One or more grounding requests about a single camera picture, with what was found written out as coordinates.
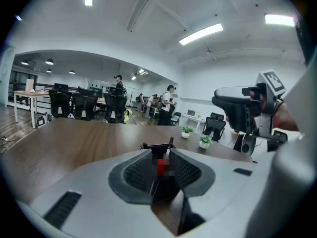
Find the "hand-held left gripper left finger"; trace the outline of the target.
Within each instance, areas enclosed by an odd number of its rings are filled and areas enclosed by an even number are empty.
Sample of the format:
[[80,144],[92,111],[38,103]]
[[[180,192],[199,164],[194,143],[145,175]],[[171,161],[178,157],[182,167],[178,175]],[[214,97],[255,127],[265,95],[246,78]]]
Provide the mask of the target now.
[[72,238],[172,238],[149,205],[130,204],[108,184],[110,171],[119,163],[147,154],[138,150],[78,167],[33,199],[30,207],[41,217],[68,191],[81,197],[57,231]]

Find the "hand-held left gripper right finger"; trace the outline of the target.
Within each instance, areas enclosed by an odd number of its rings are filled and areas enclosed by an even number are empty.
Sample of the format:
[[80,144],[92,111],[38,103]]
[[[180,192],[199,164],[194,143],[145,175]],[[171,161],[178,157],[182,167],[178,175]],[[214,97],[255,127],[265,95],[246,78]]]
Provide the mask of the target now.
[[185,207],[181,238],[244,238],[263,191],[262,163],[220,159],[171,150],[170,165],[181,182]]

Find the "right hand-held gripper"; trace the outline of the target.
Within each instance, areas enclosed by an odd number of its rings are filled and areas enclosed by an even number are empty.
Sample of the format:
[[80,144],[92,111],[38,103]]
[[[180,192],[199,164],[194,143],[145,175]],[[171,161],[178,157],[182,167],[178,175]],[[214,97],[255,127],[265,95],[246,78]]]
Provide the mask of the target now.
[[274,70],[260,72],[255,86],[218,88],[212,103],[223,109],[234,130],[251,130],[255,137],[287,141],[287,135],[273,132],[273,116],[283,104],[286,88]]

